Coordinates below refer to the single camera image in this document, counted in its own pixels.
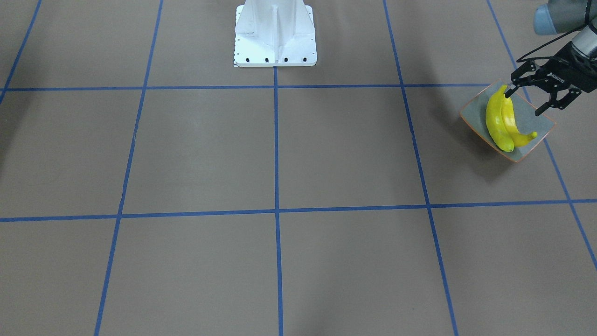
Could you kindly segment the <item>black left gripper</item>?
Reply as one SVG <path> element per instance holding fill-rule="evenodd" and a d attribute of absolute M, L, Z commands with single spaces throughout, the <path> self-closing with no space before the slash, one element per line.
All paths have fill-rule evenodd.
<path fill-rule="evenodd" d="M 590 93 L 597 87 L 596 53 L 581 51 L 573 42 L 568 42 L 556 53 L 554 59 L 548 60 L 538 69 L 535 60 L 522 62 L 510 75 L 505 98 L 510 98 L 521 87 L 535 86 L 536 83 L 537 87 L 546 92 L 569 89 L 572 86 L 575 88 L 569 89 L 563 98 L 558 98 L 556 91 L 551 92 L 549 100 L 535 110 L 537 117 L 548 109 L 565 109 L 582 91 Z"/>

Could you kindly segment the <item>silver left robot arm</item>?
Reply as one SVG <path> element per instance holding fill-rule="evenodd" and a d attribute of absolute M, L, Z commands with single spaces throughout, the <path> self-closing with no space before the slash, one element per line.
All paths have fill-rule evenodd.
<path fill-rule="evenodd" d="M 564 109 L 581 93 L 597 87 L 596 2 L 594 0 L 549 0 L 535 11 L 537 35 L 556 35 L 551 41 L 521 56 L 510 75 L 509 98 L 517 89 L 535 86 L 549 94 L 548 102 L 535 110 L 540 116 L 550 108 Z M 531 57 L 532 53 L 561 38 L 576 36 L 552 56 Z"/>

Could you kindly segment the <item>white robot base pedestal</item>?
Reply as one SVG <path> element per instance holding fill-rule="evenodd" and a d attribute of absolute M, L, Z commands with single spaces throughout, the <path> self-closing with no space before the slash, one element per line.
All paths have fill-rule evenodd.
<path fill-rule="evenodd" d="M 302 0 L 246 0 L 235 10 L 236 67 L 310 67 L 318 61 L 313 8 Z"/>

